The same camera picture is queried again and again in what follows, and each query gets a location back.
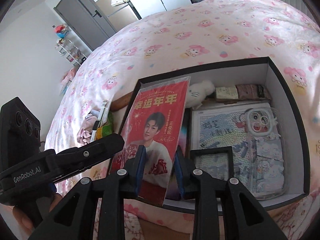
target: white sweater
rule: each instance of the white sweater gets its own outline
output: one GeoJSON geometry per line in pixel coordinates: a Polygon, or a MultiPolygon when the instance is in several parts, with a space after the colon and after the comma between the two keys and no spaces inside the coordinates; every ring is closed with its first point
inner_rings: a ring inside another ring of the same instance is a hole
{"type": "MultiPolygon", "coordinates": [[[[130,148],[138,149],[139,145],[143,145],[143,141],[134,141],[130,143],[130,148]]],[[[144,167],[143,180],[154,185],[166,188],[170,179],[172,170],[172,160],[168,149],[161,143],[152,141],[147,150],[147,161],[144,167]]]]}

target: green packet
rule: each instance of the green packet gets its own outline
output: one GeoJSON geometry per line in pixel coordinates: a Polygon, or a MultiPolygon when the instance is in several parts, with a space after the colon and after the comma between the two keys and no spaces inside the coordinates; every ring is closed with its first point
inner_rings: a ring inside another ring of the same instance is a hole
{"type": "Polygon", "coordinates": [[[99,127],[96,132],[96,140],[101,139],[102,137],[108,136],[113,133],[113,116],[112,113],[108,113],[107,122],[99,127]]]}

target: pink cartoon bedsheet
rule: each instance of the pink cartoon bedsheet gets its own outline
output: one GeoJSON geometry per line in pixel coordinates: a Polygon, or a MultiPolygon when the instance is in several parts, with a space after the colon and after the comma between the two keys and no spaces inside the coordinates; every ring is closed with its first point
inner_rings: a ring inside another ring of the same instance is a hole
{"type": "MultiPolygon", "coordinates": [[[[150,15],[107,40],[84,62],[52,121],[46,149],[78,146],[84,117],[103,100],[133,90],[139,78],[223,60],[269,56],[286,79],[307,131],[311,194],[271,214],[298,239],[320,207],[320,34],[306,15],[280,0],[205,0],[150,15]]],[[[107,162],[58,184],[63,195],[83,176],[106,175],[107,162]]],[[[127,212],[192,233],[193,215],[130,200],[127,212]]]]}

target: pink cloth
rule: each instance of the pink cloth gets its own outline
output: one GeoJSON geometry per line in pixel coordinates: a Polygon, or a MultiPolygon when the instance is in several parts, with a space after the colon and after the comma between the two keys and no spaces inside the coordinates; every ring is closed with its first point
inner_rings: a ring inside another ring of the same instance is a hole
{"type": "Polygon", "coordinates": [[[92,114],[88,114],[85,117],[85,119],[80,127],[80,130],[77,134],[77,142],[80,145],[86,145],[86,144],[90,143],[90,139],[91,139],[91,135],[92,135],[92,128],[93,128],[93,125],[96,122],[96,120],[97,120],[97,117],[95,117],[92,114]]]}

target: gray door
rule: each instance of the gray door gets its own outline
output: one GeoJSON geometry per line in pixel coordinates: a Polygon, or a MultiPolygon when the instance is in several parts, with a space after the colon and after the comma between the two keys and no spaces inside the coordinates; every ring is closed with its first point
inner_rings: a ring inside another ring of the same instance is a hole
{"type": "Polygon", "coordinates": [[[91,50],[116,33],[93,0],[61,0],[54,10],[91,50]]]}

